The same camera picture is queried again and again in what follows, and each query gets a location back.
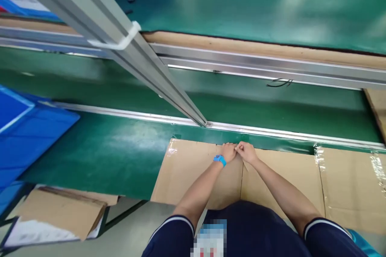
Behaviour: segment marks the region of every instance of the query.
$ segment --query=white cable tie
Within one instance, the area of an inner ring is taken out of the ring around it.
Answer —
[[[90,43],[92,46],[97,48],[104,48],[104,49],[110,49],[110,50],[124,50],[131,41],[134,39],[134,37],[137,35],[139,31],[141,31],[141,26],[137,21],[133,21],[133,26],[128,31],[128,35],[123,39],[120,43],[101,43],[99,41],[95,40],[87,40],[88,43]]]

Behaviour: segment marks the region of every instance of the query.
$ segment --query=cardboard flap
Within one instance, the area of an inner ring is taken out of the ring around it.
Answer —
[[[68,230],[82,241],[100,220],[106,203],[52,188],[32,190],[21,205],[22,220],[46,222]]]
[[[346,228],[386,235],[386,156],[319,151],[326,218]]]
[[[271,169],[298,188],[324,216],[319,166],[314,156],[255,149],[257,156]],[[241,199],[271,208],[287,218],[257,171],[248,163],[242,173]]]
[[[150,200],[176,205],[220,151],[215,144],[171,139]],[[207,208],[223,209],[239,200],[241,177],[242,161],[237,157],[221,171]]]
[[[89,199],[98,200],[107,204],[107,206],[114,206],[118,203],[117,195],[108,195],[95,192],[79,191],[74,189],[62,189],[62,191],[69,192],[78,196],[83,196]]]
[[[364,91],[382,133],[383,142],[386,143],[386,91],[374,89]]]

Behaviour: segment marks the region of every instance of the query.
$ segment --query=metal beam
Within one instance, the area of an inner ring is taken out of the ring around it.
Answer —
[[[143,81],[158,95],[201,126],[206,119],[182,90],[153,49],[137,33],[115,0],[39,0],[64,22],[82,34],[88,48],[102,47],[109,58]],[[87,54],[82,47],[82,54]]]
[[[83,36],[0,26],[0,46],[59,51],[111,58],[92,46]],[[169,67],[216,71],[254,78],[284,78],[294,82],[350,89],[386,89],[386,70],[331,63],[269,58],[204,49],[150,43]]]
[[[179,118],[174,116],[149,114],[149,113],[143,113],[143,112],[133,112],[129,110],[118,110],[113,108],[102,108],[97,106],[87,106],[87,105],[81,105],[81,104],[69,104],[69,103],[63,103],[63,102],[55,102],[55,105],[67,110],[106,114],[106,115],[119,116],[124,118],[133,118],[138,120],[155,121],[155,122],[162,122],[162,123],[169,123],[169,124],[197,126],[193,121],[187,118]],[[281,130],[275,130],[275,129],[269,129],[269,128],[259,128],[254,126],[227,124],[222,122],[208,122],[208,128],[221,130],[221,131],[234,131],[238,133],[247,133],[252,135],[265,135],[265,136],[280,137],[285,139],[310,141],[314,143],[322,143],[322,144],[330,144],[330,145],[343,145],[343,146],[372,149],[372,150],[379,150],[379,151],[386,150],[386,147],[383,143],[374,143],[374,142],[368,142],[368,141],[343,139],[343,138],[321,136],[321,135],[311,135],[306,133],[294,133],[294,132],[281,131]]]

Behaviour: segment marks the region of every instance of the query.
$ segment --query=shirt sleeve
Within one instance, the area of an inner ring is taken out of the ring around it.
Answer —
[[[142,257],[190,256],[194,229],[188,218],[174,215],[167,218],[151,236]]]
[[[351,235],[337,223],[316,218],[304,228],[304,240],[313,257],[366,257]]]

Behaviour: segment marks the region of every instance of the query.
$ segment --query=wire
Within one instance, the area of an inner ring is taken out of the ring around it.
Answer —
[[[271,82],[278,82],[280,80],[284,81],[283,78],[277,78],[275,80],[272,80]],[[291,83],[292,83],[292,80],[287,80],[286,82],[284,82],[282,84],[279,84],[278,86],[273,86],[273,85],[270,85],[270,84],[267,84],[267,86],[269,86],[269,87],[281,87],[281,86],[287,85],[287,87],[288,87],[288,86],[290,86]]]

